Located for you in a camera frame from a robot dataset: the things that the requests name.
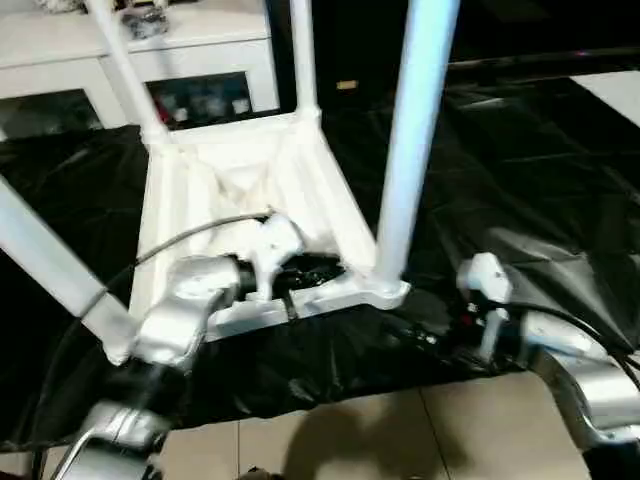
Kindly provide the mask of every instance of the black tarp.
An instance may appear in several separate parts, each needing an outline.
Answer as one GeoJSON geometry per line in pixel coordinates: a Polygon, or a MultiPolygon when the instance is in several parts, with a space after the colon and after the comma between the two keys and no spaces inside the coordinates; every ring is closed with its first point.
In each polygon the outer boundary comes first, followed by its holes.
{"type": "MultiPolygon", "coordinates": [[[[323,119],[374,230],[391,114],[391,106],[381,104],[323,119]]],[[[0,159],[2,173],[100,278],[133,259],[146,163],[134,129],[3,144],[0,159]],[[78,152],[84,153],[78,158],[78,152]],[[75,173],[63,175],[65,165],[75,173]],[[105,215],[112,211],[122,213],[117,222],[105,215]],[[113,223],[103,223],[108,218],[113,223]]],[[[444,334],[458,315],[455,270],[479,251],[504,262],[515,298],[564,308],[638,345],[639,161],[637,127],[570,80],[448,90],[406,273],[414,288],[405,305],[391,312],[351,308],[208,345],[183,405],[183,425],[268,417],[479,374],[428,338],[444,334]]],[[[4,274],[8,266],[2,268],[4,274]]],[[[14,270],[9,273],[17,278],[14,270]]],[[[5,450],[26,446],[30,392],[55,333],[68,322],[31,287],[28,308],[22,303],[10,310],[24,315],[5,318],[15,326],[2,336],[5,450]]],[[[73,431],[107,369],[90,336],[74,346],[41,442],[73,431]]]]}

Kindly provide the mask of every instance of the glass cabinet door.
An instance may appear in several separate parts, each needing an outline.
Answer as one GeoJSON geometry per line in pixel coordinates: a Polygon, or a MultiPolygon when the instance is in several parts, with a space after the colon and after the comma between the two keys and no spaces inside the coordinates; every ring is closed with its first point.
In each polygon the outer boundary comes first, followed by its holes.
{"type": "Polygon", "coordinates": [[[0,99],[3,140],[101,128],[82,89],[0,99]]]}
{"type": "Polygon", "coordinates": [[[170,130],[242,120],[253,113],[243,72],[159,80],[147,87],[170,130]]]}

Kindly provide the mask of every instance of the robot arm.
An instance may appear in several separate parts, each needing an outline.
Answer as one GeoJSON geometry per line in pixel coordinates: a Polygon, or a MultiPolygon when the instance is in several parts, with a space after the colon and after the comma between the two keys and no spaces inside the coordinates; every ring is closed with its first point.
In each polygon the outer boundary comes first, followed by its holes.
{"type": "Polygon", "coordinates": [[[264,226],[264,245],[251,261],[194,256],[173,265],[129,359],[107,382],[106,397],[91,410],[54,479],[161,478],[149,457],[160,451],[172,428],[209,317],[247,294],[269,300],[283,264],[303,251],[297,229],[285,217],[273,215],[264,226]]]}
{"type": "Polygon", "coordinates": [[[478,254],[465,264],[458,286],[481,323],[478,359],[491,361],[505,332],[511,337],[516,332],[519,363],[547,384],[580,449],[640,439],[637,382],[593,336],[540,312],[526,312],[517,327],[503,308],[482,312],[483,303],[506,304],[511,294],[508,277],[491,253],[478,254]]]}

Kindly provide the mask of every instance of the white pole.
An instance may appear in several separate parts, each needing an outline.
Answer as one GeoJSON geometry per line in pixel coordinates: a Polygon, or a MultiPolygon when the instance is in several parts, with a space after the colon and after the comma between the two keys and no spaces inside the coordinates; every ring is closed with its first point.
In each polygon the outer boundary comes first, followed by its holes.
{"type": "Polygon", "coordinates": [[[291,28],[298,111],[317,116],[319,110],[316,98],[313,24],[309,0],[291,0],[291,28]]]}
{"type": "MultiPolygon", "coordinates": [[[[0,225],[0,248],[75,317],[82,315],[103,290],[98,279],[2,176],[0,225]]],[[[28,310],[29,305],[25,304],[24,308],[28,310]]],[[[102,298],[84,319],[84,324],[102,341],[113,363],[126,358],[137,332],[137,322],[115,297],[102,298]]]]}
{"type": "Polygon", "coordinates": [[[122,81],[129,92],[133,106],[138,114],[145,144],[168,143],[169,135],[160,121],[149,91],[142,84],[129,59],[127,48],[120,35],[120,28],[111,11],[113,2],[108,0],[86,0],[102,36],[107,42],[111,58],[120,72],[122,81]]]}
{"type": "Polygon", "coordinates": [[[438,117],[460,0],[412,0],[382,196],[374,276],[399,287],[438,117]]]}

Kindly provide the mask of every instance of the tile floor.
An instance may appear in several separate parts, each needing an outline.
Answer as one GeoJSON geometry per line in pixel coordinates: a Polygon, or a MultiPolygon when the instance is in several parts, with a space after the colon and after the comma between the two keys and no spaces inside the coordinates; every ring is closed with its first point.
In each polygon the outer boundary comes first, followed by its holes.
{"type": "MultiPolygon", "coordinates": [[[[50,453],[47,472],[61,454],[50,453]]],[[[0,456],[0,470],[19,473],[21,462],[0,456]]],[[[174,432],[159,462],[168,480],[233,480],[253,466],[289,480],[589,478],[550,394],[527,373],[174,432]]]]}

